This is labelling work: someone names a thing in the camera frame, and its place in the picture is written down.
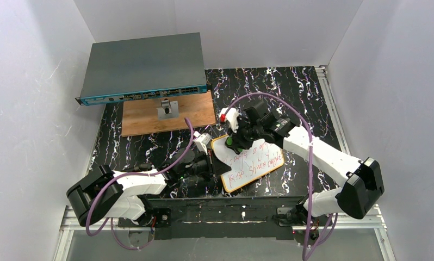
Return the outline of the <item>yellow-framed whiteboard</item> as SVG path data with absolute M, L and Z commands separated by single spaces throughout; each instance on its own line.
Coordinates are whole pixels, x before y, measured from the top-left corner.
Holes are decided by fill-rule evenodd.
M 213 139 L 210 144 L 217 158 L 231 168 L 221 175 L 226 192 L 234 192 L 284 165 L 282 149 L 274 144 L 259 139 L 248 150 L 236 154 L 225 146 L 227 137 Z

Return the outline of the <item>green bone-shaped eraser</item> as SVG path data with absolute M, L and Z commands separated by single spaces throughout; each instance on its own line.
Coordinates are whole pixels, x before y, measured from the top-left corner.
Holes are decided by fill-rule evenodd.
M 227 148 L 230 148 L 233 151 L 237 149 L 237 146 L 234 144 L 233 138 L 231 136 L 227 137 L 225 145 Z

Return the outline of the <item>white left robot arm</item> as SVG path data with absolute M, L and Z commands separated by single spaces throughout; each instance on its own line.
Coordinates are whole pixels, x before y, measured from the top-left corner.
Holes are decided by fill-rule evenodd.
M 108 165 L 101 165 L 99 171 L 71 186 L 66 196 L 81 226 L 104 218 L 130 219 L 146 226 L 157 220 L 159 214 L 147 199 L 148 195 L 172 191 L 185 178 L 195 176 L 209 182 L 230 170 L 211 149 L 205 152 L 181 149 L 158 169 L 150 163 L 126 169 L 127 177 Z

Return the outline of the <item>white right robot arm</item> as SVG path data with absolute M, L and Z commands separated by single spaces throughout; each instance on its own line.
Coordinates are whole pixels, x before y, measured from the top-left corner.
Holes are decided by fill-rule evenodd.
M 331 213 L 363 219 L 383 195 L 381 168 L 375 159 L 360 160 L 309 136 L 305 127 L 288 115 L 268 111 L 262 101 L 243 111 L 245 114 L 241 116 L 234 108 L 224 108 L 219 114 L 220 121 L 230 126 L 226 147 L 240 154 L 249 150 L 255 141 L 263 139 L 303 159 L 309 159 L 312 153 L 313 166 L 338 184 L 336 189 L 303 197 L 295 208 L 279 215 L 285 222 L 306 222 L 308 214 L 317 218 Z

